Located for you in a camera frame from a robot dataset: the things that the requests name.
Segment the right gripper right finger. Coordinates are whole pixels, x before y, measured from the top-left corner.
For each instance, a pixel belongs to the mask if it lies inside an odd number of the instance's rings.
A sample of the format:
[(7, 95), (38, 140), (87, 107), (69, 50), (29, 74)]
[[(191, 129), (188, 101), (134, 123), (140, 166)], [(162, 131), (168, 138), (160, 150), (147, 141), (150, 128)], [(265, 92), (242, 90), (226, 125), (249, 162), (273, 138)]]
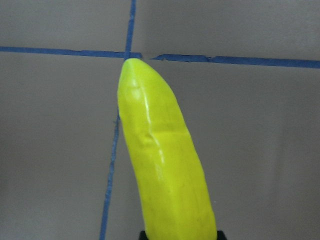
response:
[(217, 231), (217, 240), (227, 240), (225, 233), (222, 230)]

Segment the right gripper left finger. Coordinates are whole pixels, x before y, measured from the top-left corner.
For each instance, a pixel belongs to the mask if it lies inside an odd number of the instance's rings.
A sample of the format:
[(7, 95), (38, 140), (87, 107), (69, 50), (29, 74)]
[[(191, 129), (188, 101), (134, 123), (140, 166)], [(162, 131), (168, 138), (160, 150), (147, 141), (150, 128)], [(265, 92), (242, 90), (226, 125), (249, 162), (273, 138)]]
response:
[(138, 240), (148, 240), (147, 234), (144, 230), (139, 233)]

